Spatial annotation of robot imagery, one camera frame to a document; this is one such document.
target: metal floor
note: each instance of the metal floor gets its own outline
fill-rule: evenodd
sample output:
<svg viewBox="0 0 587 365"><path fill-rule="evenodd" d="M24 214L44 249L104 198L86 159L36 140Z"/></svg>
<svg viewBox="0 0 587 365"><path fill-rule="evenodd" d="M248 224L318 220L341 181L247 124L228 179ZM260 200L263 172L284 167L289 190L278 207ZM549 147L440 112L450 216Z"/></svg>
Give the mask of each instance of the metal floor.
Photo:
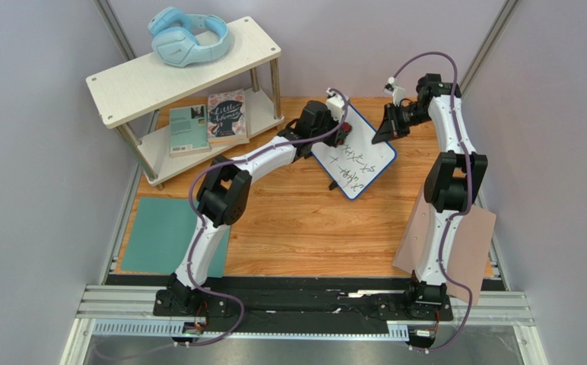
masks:
<svg viewBox="0 0 587 365"><path fill-rule="evenodd" d="M455 329L441 326L437 344L450 338ZM93 337L85 364L116 363L93 354L98 343L107 356L138 354L171 342L168 338L111 336ZM147 357L124 361L126 364L399 364L399 365L517 365L523 364L516 335L511 326L472 326L445 351L426 356L409 351L394 341L309 341L225 339L203 348L169 348Z"/></svg>

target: teal mat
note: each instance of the teal mat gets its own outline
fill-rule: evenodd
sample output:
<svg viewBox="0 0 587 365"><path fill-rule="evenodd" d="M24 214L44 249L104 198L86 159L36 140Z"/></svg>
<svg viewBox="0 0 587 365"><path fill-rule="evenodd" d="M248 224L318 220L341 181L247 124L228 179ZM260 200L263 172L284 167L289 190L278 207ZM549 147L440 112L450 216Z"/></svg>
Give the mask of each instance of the teal mat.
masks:
<svg viewBox="0 0 587 365"><path fill-rule="evenodd" d="M190 246L197 219L188 199L141 198L121 269L172 274ZM214 253L210 278L224 276L229 236L230 230Z"/></svg>

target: gray wall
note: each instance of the gray wall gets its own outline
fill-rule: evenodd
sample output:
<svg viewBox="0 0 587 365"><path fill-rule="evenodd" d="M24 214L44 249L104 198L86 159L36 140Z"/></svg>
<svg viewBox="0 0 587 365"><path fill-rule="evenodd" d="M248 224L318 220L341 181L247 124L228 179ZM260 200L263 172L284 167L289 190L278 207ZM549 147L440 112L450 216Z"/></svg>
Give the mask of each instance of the gray wall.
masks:
<svg viewBox="0 0 587 365"><path fill-rule="evenodd" d="M496 18L503 0L110 0L137 56L152 51L149 20L166 6L226 21L246 15L282 48L283 96L322 95L337 87L351 96L382 97L383 85L407 59L426 51L450 54L461 75ZM270 90L268 66L260 69ZM427 71L452 78L449 63L429 57L402 74L414 94ZM209 91L248 86L248 75Z"/></svg>
<svg viewBox="0 0 587 365"><path fill-rule="evenodd" d="M0 2L0 364L58 363L105 264L135 164L84 79L121 61L92 1Z"/></svg>
<svg viewBox="0 0 587 365"><path fill-rule="evenodd" d="M587 4L522 2L463 105L510 284L550 362L587 363Z"/></svg>

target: whiteboard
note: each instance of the whiteboard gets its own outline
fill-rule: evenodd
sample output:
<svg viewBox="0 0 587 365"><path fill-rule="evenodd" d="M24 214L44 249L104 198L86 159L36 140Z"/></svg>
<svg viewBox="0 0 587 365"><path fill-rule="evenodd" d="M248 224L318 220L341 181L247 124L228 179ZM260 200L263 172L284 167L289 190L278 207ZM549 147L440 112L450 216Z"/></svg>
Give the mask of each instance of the whiteboard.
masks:
<svg viewBox="0 0 587 365"><path fill-rule="evenodd" d="M316 143L312 154L343 194L354 200L397 158L397 151L388 142L372 144L376 130L352 105L345 122L352 130L343 145Z"/></svg>

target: green book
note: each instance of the green book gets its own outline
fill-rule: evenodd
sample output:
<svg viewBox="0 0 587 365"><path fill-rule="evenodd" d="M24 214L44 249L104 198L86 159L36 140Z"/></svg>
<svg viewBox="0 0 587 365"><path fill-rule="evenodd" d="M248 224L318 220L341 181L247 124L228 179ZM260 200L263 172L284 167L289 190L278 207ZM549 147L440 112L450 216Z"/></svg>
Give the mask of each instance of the green book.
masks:
<svg viewBox="0 0 587 365"><path fill-rule="evenodd" d="M170 157L210 152L206 105L170 109Z"/></svg>

